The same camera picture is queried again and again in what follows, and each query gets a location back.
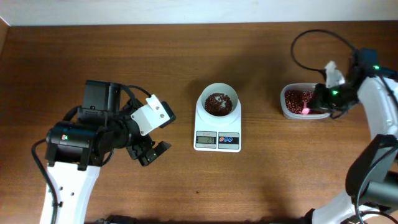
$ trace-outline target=white backdrop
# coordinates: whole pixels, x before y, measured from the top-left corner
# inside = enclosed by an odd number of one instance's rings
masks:
[[[12,26],[397,20],[398,0],[0,0]]]

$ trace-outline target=rectangular container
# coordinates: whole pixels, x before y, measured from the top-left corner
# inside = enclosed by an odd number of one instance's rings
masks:
[[[290,112],[286,107],[285,92],[288,90],[300,90],[300,91],[314,91],[316,83],[295,83],[285,86],[280,93],[280,104],[282,105],[282,111],[287,119],[323,119],[328,118],[330,113],[323,114],[295,114]]]

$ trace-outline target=digital kitchen scale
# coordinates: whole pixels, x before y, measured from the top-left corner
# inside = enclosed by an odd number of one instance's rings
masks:
[[[232,101],[226,116],[214,116],[205,110],[206,99],[213,93],[224,93]],[[235,90],[224,83],[206,87],[199,96],[195,112],[193,148],[197,151],[239,152],[241,150],[242,109]]]

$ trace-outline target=coffee beans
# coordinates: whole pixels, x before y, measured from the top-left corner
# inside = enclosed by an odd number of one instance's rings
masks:
[[[288,90],[285,92],[287,109],[295,114],[301,114],[304,102],[308,103],[313,97],[312,91]],[[319,111],[310,110],[309,114],[322,114]]]
[[[214,116],[225,116],[232,110],[232,101],[228,95],[213,93],[205,101],[205,110]]]

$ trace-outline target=wooden tabletop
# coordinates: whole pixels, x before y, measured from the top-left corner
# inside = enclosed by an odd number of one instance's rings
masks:
[[[377,49],[381,65],[398,69],[398,22],[11,27],[0,58],[0,222],[39,222],[45,182],[30,147],[82,104],[87,79],[141,86],[167,101],[177,120],[150,134],[172,144],[150,166],[116,151],[101,169],[86,221],[111,214],[275,220],[325,205],[345,189],[370,134],[362,106],[335,121],[282,115],[284,86],[323,81],[289,55],[293,38],[314,28]],[[308,66],[334,60],[347,71],[349,48],[325,34],[303,38],[296,53]],[[215,82],[231,85],[241,101],[239,153],[193,149],[195,103]],[[45,162],[45,146],[38,152]]]

